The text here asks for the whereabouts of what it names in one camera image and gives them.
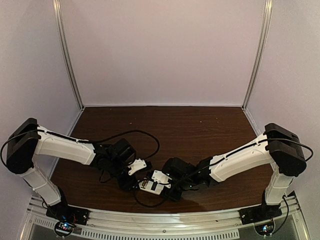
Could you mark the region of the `white red remote control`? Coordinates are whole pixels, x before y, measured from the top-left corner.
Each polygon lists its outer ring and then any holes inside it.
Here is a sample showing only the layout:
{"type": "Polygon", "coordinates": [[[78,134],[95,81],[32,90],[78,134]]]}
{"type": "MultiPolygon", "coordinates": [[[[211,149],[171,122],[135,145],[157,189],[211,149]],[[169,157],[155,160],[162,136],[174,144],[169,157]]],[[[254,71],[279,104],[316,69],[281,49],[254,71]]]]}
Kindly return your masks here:
{"type": "Polygon", "coordinates": [[[162,185],[147,179],[142,180],[139,184],[140,190],[154,195],[160,195],[164,187],[167,187],[169,189],[171,188],[171,185],[162,185]],[[148,181],[147,186],[145,188],[141,187],[143,181],[148,181]]]}

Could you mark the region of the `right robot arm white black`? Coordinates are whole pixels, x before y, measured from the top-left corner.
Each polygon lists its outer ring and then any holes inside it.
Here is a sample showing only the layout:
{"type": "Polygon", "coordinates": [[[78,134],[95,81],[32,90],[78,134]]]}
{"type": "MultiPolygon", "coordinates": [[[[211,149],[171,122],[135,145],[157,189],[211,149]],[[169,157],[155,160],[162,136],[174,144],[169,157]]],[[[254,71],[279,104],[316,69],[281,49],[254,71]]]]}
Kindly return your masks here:
{"type": "Polygon", "coordinates": [[[170,187],[164,187],[160,195],[178,201],[182,193],[195,191],[197,187],[219,184],[228,178],[266,164],[275,164],[273,174],[262,193],[261,204],[240,210],[244,223],[266,221],[282,214],[280,206],[293,179],[307,168],[308,158],[303,150],[312,149],[300,142],[299,137],[277,125],[269,123],[264,133],[251,142],[221,155],[215,155],[192,165],[172,157],[162,167],[170,187]]]}

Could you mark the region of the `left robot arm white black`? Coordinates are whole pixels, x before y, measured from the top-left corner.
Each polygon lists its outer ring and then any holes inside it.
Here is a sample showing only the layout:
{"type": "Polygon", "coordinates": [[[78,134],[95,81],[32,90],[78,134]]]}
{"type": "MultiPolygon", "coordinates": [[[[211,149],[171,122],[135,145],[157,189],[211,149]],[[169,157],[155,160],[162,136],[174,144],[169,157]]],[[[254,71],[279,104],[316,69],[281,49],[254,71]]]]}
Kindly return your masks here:
{"type": "Polygon", "coordinates": [[[125,139],[102,145],[49,131],[38,125],[35,118],[23,122],[1,150],[6,150],[6,157],[0,158],[3,165],[23,178],[61,222],[72,218],[72,210],[61,188],[53,184],[34,163],[34,155],[53,156],[103,170],[117,179],[122,190],[130,190],[137,182],[134,174],[147,167],[143,159],[131,159],[136,151],[125,139]]]}

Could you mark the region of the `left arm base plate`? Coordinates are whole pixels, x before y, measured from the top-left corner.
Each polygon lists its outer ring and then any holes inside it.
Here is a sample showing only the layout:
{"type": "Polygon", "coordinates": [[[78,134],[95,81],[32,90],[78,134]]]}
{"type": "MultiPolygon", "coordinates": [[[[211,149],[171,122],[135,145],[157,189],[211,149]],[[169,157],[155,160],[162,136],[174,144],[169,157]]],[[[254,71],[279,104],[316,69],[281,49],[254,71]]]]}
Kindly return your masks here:
{"type": "Polygon", "coordinates": [[[85,226],[88,221],[89,212],[88,209],[73,206],[67,206],[65,209],[49,206],[45,215],[61,222],[85,226]]]}

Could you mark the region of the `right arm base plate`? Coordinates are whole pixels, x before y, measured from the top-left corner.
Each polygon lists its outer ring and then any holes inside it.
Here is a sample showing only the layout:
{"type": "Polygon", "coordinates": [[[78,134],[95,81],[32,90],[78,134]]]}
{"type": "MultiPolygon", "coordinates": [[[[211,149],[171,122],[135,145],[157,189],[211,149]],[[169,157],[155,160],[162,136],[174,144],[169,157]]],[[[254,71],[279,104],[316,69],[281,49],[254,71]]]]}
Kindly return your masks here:
{"type": "Polygon", "coordinates": [[[257,223],[261,221],[270,220],[275,217],[279,217],[282,215],[282,211],[280,209],[280,204],[278,205],[257,205],[247,208],[240,209],[239,216],[241,223],[243,225],[257,223]]]}

